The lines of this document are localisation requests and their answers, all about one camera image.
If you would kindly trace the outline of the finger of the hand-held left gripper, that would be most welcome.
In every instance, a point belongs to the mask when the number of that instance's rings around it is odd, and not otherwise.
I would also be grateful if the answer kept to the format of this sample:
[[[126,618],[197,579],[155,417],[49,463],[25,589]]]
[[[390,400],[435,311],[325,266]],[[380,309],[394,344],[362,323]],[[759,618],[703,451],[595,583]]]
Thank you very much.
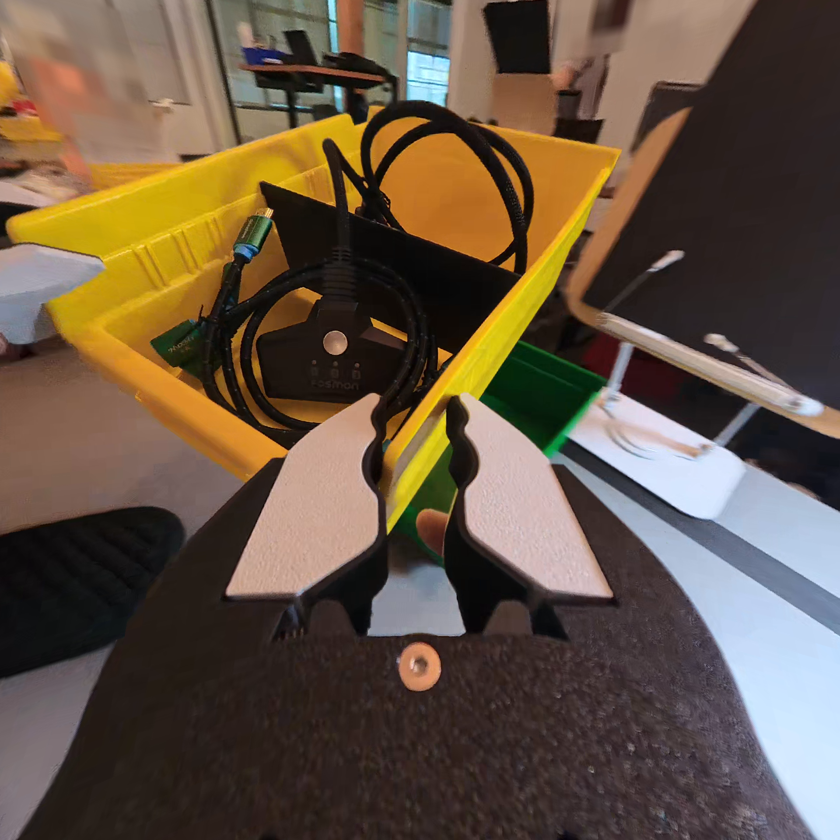
[[[104,271],[98,256],[43,244],[11,244],[0,252],[0,335],[7,344],[33,344],[57,333],[47,303]]]

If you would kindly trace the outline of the black cushion pad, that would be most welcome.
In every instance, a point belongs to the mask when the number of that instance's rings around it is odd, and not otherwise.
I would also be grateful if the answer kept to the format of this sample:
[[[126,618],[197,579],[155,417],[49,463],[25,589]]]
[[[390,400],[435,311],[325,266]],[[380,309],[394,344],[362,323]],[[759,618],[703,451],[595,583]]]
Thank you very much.
[[[0,676],[118,640],[183,542],[183,522],[159,506],[112,508],[1,534]]]

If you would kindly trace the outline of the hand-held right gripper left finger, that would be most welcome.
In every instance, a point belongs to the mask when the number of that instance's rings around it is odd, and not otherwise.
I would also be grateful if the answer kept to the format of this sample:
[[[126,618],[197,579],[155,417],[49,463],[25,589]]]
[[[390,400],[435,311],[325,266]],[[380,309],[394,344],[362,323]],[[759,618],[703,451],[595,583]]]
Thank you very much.
[[[378,394],[303,435],[279,473],[226,583],[228,599],[301,599],[380,536],[380,494],[364,457],[380,453]]]

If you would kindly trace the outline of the yellow plastic bin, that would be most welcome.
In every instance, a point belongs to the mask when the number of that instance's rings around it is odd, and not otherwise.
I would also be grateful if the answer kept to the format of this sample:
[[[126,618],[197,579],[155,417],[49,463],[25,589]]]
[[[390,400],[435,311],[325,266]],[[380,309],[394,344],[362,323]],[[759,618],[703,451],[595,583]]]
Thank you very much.
[[[11,218],[13,242],[98,256],[104,271],[49,303],[57,331],[187,445],[246,480],[285,449],[212,404],[200,384],[163,362],[149,340],[208,309],[234,236],[266,200],[260,181],[333,204],[321,141],[333,137],[360,169],[362,124],[333,116],[175,165],[64,204]],[[382,490],[396,520],[443,453],[449,394],[480,396],[551,291],[619,149],[496,127],[522,155],[534,185],[528,267],[413,409],[388,421]],[[510,240],[490,175],[453,135],[429,135],[398,155],[382,191],[408,234],[473,258]],[[277,232],[244,271],[250,295],[285,267]]]

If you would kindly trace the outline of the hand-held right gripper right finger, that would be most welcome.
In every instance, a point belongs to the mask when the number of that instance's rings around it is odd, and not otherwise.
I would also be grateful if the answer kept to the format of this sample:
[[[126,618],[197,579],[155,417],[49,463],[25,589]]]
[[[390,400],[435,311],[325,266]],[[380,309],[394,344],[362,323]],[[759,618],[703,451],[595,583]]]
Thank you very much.
[[[611,601],[615,593],[542,449],[467,392],[449,398],[445,431],[455,536],[528,595]]]

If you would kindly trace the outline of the black bin divider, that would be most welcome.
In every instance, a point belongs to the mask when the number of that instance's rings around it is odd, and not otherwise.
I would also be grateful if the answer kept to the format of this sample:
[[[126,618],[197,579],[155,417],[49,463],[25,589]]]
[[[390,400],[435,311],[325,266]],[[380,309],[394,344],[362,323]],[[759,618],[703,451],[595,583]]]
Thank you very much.
[[[333,204],[260,181],[260,193],[273,210],[273,224],[291,269],[315,266],[337,244]],[[439,348],[455,354],[518,275],[431,240],[350,216],[350,250],[394,269],[423,305]]]

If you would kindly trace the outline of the black wood-rimmed board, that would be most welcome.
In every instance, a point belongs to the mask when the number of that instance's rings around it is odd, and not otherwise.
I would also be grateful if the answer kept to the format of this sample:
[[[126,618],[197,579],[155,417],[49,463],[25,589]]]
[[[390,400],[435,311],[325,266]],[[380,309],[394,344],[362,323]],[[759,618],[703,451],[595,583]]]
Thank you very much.
[[[482,21],[494,60],[488,118],[500,127],[551,135],[555,90],[548,1],[488,1]]]
[[[567,281],[585,325],[837,437],[840,7],[751,5]]]

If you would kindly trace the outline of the wooden top office desk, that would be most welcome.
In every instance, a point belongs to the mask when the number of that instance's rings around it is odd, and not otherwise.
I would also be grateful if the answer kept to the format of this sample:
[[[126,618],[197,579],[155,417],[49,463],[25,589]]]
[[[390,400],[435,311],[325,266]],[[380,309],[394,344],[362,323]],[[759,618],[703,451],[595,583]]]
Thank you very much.
[[[374,86],[386,86],[390,90],[390,102],[398,100],[398,78],[390,72],[358,72],[319,64],[315,66],[287,62],[240,62],[238,68],[252,72],[258,88],[277,88],[285,94],[289,129],[295,129],[299,126],[297,94],[309,92],[309,86],[339,86],[342,90],[344,112],[350,116],[352,124],[360,124],[366,120],[366,116],[362,116],[360,112],[364,90],[370,90]]]

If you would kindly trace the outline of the black braided cable silver plug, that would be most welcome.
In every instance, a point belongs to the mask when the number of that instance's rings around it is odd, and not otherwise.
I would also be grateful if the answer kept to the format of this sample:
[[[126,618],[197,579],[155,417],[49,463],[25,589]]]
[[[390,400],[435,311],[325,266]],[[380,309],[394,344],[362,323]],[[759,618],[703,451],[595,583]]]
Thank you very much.
[[[372,141],[378,131],[406,118],[419,118],[421,122],[392,141],[380,161],[372,165]],[[382,191],[384,175],[396,157],[411,143],[441,133],[451,133],[467,145],[490,175],[502,198],[510,224],[510,244],[500,250],[490,264],[502,266],[502,262],[512,258],[512,271],[518,275],[524,273],[528,262],[528,228],[534,210],[534,187],[522,155],[498,131],[480,122],[465,120],[445,106],[429,100],[398,100],[366,120],[358,145],[360,173],[352,169],[335,141],[323,139],[337,212],[337,244],[323,266],[323,297],[356,301],[360,267],[356,267],[356,258],[350,248],[350,212],[344,181],[348,181],[362,198],[362,218],[404,232],[402,222],[394,216],[390,198]]]

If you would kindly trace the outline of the person's right hand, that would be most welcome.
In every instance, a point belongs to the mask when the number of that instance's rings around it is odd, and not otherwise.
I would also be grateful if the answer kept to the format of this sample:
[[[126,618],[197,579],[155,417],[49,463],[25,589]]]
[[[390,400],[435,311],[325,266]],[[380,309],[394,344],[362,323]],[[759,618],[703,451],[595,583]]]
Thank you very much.
[[[445,510],[421,508],[415,514],[415,534],[429,553],[443,559],[443,542],[449,514]]]

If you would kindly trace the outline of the green plastic bin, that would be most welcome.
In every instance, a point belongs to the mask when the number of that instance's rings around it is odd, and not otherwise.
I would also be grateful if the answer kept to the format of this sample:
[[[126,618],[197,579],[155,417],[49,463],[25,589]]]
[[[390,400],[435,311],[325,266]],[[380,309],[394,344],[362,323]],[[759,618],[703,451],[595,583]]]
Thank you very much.
[[[605,382],[597,372],[518,340],[486,384],[480,402],[522,431],[546,457],[553,457]],[[447,443],[394,524],[396,534],[415,542],[437,565],[443,559],[423,547],[415,516],[421,508],[449,510],[455,498],[449,459]]]

